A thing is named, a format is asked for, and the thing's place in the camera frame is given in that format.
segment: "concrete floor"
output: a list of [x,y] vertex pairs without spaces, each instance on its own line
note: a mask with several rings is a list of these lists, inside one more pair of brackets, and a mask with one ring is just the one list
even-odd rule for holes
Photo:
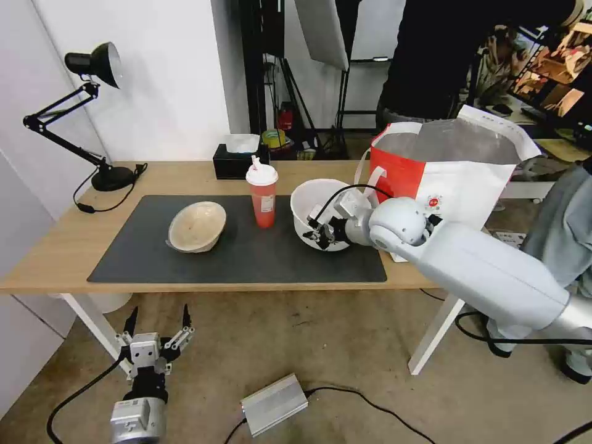
[[[525,230],[534,206],[507,206],[494,213],[490,227]],[[439,290],[434,294],[443,296]],[[223,443],[241,418],[239,400],[292,372],[305,388],[356,387],[438,444],[551,443],[590,420],[590,388],[563,377],[553,363],[559,354],[555,348],[521,346],[504,360],[452,328],[422,373],[410,376],[407,361],[440,305],[418,290],[139,294],[107,317],[122,329],[139,305],[136,332],[170,335],[181,323],[184,303],[196,332],[168,379],[169,444]],[[48,442],[45,423],[51,409],[110,362],[76,321],[0,421],[0,442]],[[65,444],[110,442],[112,405],[127,390],[122,372],[109,375],[60,412],[58,436]],[[252,440],[243,426],[232,440],[250,442],[425,441],[358,397],[325,391],[260,437]]]

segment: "tissue box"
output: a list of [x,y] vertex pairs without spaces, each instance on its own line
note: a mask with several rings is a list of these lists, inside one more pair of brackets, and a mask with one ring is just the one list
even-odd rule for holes
[[214,170],[216,179],[245,179],[247,170],[251,166],[251,156],[256,155],[261,163],[269,165],[269,150],[267,145],[260,144],[255,153],[229,153],[226,144],[218,145],[214,154]]

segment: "silver power supply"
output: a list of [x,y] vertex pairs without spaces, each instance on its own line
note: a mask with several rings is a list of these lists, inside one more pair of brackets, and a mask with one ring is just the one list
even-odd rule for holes
[[308,400],[294,373],[262,388],[240,403],[253,438],[308,406]]

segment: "bowl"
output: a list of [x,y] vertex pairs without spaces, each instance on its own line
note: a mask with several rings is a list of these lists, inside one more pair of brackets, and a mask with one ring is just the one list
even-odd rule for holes
[[[290,197],[290,208],[294,216],[294,229],[302,242],[316,250],[330,252],[349,247],[347,242],[334,242],[326,249],[322,249],[314,236],[310,236],[313,229],[306,221],[315,205],[324,205],[335,192],[348,185],[336,179],[312,179],[296,187]],[[357,189],[354,189],[353,192],[359,193],[360,197],[362,196],[362,193]],[[332,205],[328,206],[325,211],[334,212],[336,216],[339,216]]]
[[176,214],[166,244],[183,253],[210,251],[224,229],[226,211],[216,202],[196,202]]

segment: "red and white bag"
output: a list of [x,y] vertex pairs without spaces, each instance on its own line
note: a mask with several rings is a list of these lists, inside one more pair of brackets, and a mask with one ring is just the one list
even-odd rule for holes
[[369,183],[475,229],[485,224],[516,165],[541,154],[519,126],[466,105],[454,120],[388,125],[363,155],[354,183],[368,152]]

